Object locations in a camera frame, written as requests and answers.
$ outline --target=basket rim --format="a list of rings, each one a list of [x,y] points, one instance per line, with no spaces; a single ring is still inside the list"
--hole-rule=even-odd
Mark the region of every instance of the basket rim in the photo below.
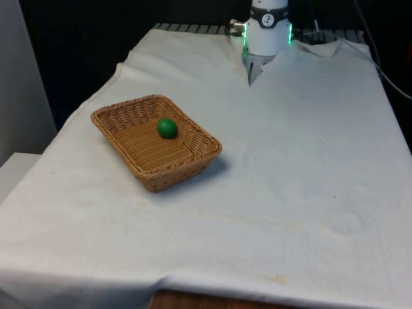
[[[116,138],[112,135],[111,131],[103,124],[103,122],[101,121],[99,116],[102,113],[105,113],[107,111],[118,110],[118,109],[123,108],[124,106],[128,106],[128,105],[131,105],[131,104],[137,104],[139,102],[144,102],[146,100],[153,100],[153,99],[161,99],[161,100],[166,101],[168,104],[170,104],[172,106],[172,108],[177,113],[179,113],[183,118],[186,119],[186,121],[188,121],[188,123],[190,123],[190,126],[195,127],[196,129],[201,131],[202,134],[209,137],[212,140],[212,142],[214,144],[214,147],[211,148],[211,150],[206,152],[205,154],[201,154],[201,155],[195,156],[193,158],[189,158],[189,159],[187,159],[183,162],[179,162],[177,164],[172,164],[172,165],[165,166],[161,169],[149,169],[149,170],[142,169],[129,156],[129,154],[122,147],[122,145],[117,142]],[[222,151],[222,145],[219,142],[219,140],[214,138],[210,133],[208,133],[200,125],[198,125],[195,121],[193,121],[171,99],[165,97],[164,95],[147,95],[147,96],[142,97],[142,98],[135,98],[133,100],[127,100],[127,101],[119,102],[119,103],[116,103],[116,104],[112,104],[110,106],[104,106],[103,108],[99,108],[96,111],[92,112],[91,121],[100,130],[100,132],[109,140],[111,145],[119,152],[119,154],[127,161],[127,163],[135,170],[135,172],[137,174],[139,174],[140,176],[154,175],[154,174],[157,174],[157,173],[161,173],[161,172],[164,172],[164,171],[169,171],[169,170],[175,169],[177,167],[181,167],[182,165],[185,165],[185,164],[193,164],[196,161],[200,161],[200,160],[204,160],[204,159],[211,160],[215,156],[218,156]]]

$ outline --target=black background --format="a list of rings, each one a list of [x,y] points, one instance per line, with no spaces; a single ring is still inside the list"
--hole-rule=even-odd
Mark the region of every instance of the black background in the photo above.
[[[114,73],[116,63],[157,22],[225,24],[245,21],[250,0],[21,0],[57,127]],[[309,0],[289,0],[294,26],[311,28]],[[313,0],[321,28],[360,29],[352,0]],[[382,67],[412,94],[412,1],[359,0],[377,43]],[[386,86],[412,146],[412,102]]]

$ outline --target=wicker basket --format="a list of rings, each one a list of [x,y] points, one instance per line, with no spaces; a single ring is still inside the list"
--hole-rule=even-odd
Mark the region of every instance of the wicker basket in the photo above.
[[[176,122],[176,138],[158,134],[156,126],[162,118]],[[151,192],[200,174],[221,152],[219,141],[161,95],[101,108],[91,121]]]

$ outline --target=white tablecloth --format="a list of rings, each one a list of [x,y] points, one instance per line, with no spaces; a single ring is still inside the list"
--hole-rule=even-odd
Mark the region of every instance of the white tablecloth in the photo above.
[[[146,35],[0,206],[0,304],[133,308],[171,288],[412,307],[412,161],[374,66],[343,44],[330,58],[295,45],[249,88],[240,50]],[[152,93],[223,144],[158,194],[89,119]]]

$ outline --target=white wall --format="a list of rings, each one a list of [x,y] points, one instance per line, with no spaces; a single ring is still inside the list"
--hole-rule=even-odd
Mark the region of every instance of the white wall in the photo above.
[[[18,0],[0,0],[0,166],[42,153],[56,134]]]

